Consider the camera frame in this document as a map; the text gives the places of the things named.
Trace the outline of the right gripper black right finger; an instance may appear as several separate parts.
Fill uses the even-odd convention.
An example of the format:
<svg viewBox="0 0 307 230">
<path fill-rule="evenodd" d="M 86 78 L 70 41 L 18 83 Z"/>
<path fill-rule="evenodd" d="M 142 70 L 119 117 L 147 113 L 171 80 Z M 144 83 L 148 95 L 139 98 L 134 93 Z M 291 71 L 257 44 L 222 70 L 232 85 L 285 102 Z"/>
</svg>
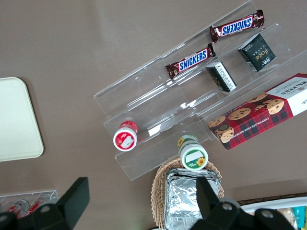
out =
<svg viewBox="0 0 307 230">
<path fill-rule="evenodd" d="M 239 208 L 228 200 L 220 200 L 204 177 L 196 180 L 197 204 L 202 215 L 193 230 L 237 230 Z"/>
</svg>

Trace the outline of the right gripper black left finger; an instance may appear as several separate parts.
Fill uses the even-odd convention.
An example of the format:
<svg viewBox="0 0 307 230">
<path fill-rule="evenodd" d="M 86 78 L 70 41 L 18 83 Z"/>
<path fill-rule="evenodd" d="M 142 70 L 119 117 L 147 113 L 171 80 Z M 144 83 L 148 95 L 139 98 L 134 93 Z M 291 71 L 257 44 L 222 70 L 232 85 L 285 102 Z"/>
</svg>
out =
<svg viewBox="0 0 307 230">
<path fill-rule="evenodd" d="M 55 203 L 30 215 L 33 230 L 72 230 L 90 201 L 88 177 L 79 177 Z"/>
</svg>

